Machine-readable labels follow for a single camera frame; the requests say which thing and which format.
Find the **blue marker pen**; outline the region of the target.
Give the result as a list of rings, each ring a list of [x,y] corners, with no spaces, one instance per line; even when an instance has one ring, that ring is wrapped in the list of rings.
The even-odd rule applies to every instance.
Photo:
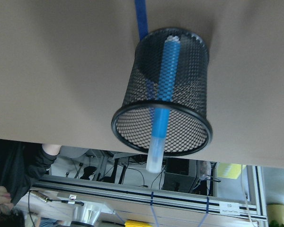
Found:
[[[170,35],[165,40],[157,90],[157,100],[159,101],[169,102],[172,99],[180,46],[181,43],[178,36]],[[169,113],[169,109],[154,109],[151,140],[146,165],[146,170],[150,173],[159,173],[161,171]]]

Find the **far black mesh cup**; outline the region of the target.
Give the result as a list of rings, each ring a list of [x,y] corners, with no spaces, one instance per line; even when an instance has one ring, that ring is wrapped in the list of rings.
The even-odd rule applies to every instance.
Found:
[[[166,85],[160,80],[169,36],[179,38],[177,71]],[[150,32],[137,45],[123,104],[112,118],[114,135],[125,145],[147,153],[158,108],[169,112],[164,155],[184,156],[208,146],[213,131],[206,118],[209,53],[197,34],[181,28]]]

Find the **person in black jacket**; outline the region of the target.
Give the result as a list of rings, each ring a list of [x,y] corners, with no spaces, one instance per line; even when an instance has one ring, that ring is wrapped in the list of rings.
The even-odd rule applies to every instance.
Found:
[[[61,145],[0,139],[0,227],[23,227],[15,206],[40,180],[60,153]]]

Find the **aluminium rail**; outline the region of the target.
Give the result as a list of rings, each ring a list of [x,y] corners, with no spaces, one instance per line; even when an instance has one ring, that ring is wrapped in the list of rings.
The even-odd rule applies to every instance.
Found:
[[[234,217],[248,218],[248,215],[250,215],[253,221],[267,221],[264,208],[259,203],[246,205],[243,201],[228,200],[213,196],[171,192],[52,175],[45,175],[34,184],[34,187],[191,211],[205,211],[208,208],[211,214],[220,214],[220,202],[237,203],[239,205],[239,214],[233,215]]]

